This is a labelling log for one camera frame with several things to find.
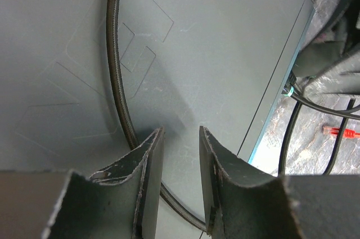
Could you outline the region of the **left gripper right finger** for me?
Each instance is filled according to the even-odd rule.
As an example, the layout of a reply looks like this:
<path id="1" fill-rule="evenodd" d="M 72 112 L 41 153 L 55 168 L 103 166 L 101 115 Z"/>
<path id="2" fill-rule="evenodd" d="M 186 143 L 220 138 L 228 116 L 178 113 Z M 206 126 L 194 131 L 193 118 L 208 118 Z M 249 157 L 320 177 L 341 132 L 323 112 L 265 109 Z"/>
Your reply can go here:
<path id="1" fill-rule="evenodd" d="M 238 158 L 199 128 L 205 228 L 211 238 L 302 238 L 282 179 Z"/>

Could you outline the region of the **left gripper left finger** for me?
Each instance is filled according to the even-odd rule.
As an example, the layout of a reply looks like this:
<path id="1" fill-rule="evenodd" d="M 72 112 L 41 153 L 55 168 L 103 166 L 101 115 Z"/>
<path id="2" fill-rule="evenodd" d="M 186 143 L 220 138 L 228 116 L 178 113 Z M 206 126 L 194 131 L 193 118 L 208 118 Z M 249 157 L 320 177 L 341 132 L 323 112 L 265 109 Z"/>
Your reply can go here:
<path id="1" fill-rule="evenodd" d="M 165 130 L 89 178 L 71 170 L 42 238 L 155 238 Z"/>

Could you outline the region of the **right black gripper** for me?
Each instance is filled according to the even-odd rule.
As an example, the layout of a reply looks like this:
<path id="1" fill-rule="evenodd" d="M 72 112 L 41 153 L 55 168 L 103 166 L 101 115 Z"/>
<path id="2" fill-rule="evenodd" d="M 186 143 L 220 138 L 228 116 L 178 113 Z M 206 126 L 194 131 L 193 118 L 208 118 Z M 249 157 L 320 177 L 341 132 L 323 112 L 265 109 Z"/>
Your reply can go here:
<path id="1" fill-rule="evenodd" d="M 316 0 L 295 76 L 303 97 L 359 98 L 359 0 Z"/>

